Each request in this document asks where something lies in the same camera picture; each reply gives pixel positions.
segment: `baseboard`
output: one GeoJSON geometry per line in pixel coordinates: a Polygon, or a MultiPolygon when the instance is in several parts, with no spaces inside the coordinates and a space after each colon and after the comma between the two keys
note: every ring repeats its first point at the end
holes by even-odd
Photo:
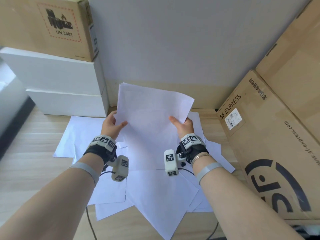
{"type": "Polygon", "coordinates": [[[27,120],[28,116],[30,115],[31,111],[33,110],[35,103],[28,98],[22,107],[19,109],[16,116],[12,119],[11,123],[8,125],[6,130],[0,137],[0,160],[6,153],[7,149],[13,142],[14,138],[18,134],[19,130],[21,129],[22,125],[27,120]]]}

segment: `person's right arm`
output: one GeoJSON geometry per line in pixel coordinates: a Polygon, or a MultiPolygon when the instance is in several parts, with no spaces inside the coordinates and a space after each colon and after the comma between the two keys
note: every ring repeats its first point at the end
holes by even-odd
{"type": "MultiPolygon", "coordinates": [[[[172,116],[169,119],[176,126],[179,138],[194,133],[189,118],[183,124],[172,116]]],[[[204,167],[216,162],[210,156],[202,156],[194,162],[193,172],[197,175],[204,167]]],[[[224,168],[208,172],[200,185],[228,240],[303,239],[270,206],[224,168]]]]}

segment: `gray arm strap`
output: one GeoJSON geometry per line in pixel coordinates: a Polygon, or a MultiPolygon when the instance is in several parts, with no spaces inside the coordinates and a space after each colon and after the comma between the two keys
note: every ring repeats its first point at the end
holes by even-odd
{"type": "Polygon", "coordinates": [[[96,173],[96,171],[93,170],[92,167],[90,167],[89,165],[87,165],[83,162],[76,162],[75,164],[72,164],[70,168],[80,168],[80,169],[86,171],[93,178],[94,184],[97,185],[100,175],[98,173],[96,173]]]}
{"type": "Polygon", "coordinates": [[[218,162],[214,162],[209,164],[208,166],[204,167],[200,173],[198,173],[197,175],[197,179],[198,182],[200,184],[200,181],[202,180],[203,176],[205,176],[207,173],[209,173],[211,170],[215,169],[215,168],[219,168],[219,167],[223,167],[220,163],[218,162]]]}

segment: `sf express box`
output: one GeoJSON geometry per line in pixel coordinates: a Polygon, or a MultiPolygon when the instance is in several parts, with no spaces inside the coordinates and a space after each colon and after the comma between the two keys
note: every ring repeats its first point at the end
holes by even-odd
{"type": "Polygon", "coordinates": [[[289,224],[319,224],[320,145],[257,72],[217,115],[249,187],[289,224]]]}
{"type": "Polygon", "coordinates": [[[0,0],[0,45],[92,61],[98,43],[88,0],[0,0]]]}
{"type": "Polygon", "coordinates": [[[310,0],[256,70],[320,142],[320,0],[310,0]]]}

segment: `stack of paper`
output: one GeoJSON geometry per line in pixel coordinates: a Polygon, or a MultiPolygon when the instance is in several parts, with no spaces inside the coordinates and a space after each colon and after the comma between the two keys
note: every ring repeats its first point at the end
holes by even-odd
{"type": "MultiPolygon", "coordinates": [[[[182,123],[188,116],[195,134],[206,141],[209,153],[228,171],[234,168],[221,156],[221,145],[204,137],[198,113],[189,112],[193,99],[177,92],[121,84],[117,123],[128,121],[117,139],[117,155],[129,158],[129,176],[121,183],[104,174],[89,204],[96,205],[97,220],[136,206],[164,239],[170,239],[186,212],[209,212],[212,208],[194,175],[180,170],[169,177],[163,153],[176,150],[179,139],[168,117],[182,123]]],[[[55,157],[81,158],[92,138],[100,134],[104,119],[72,116],[54,153],[55,157]]],[[[192,171],[189,164],[186,169],[192,171]]]]}

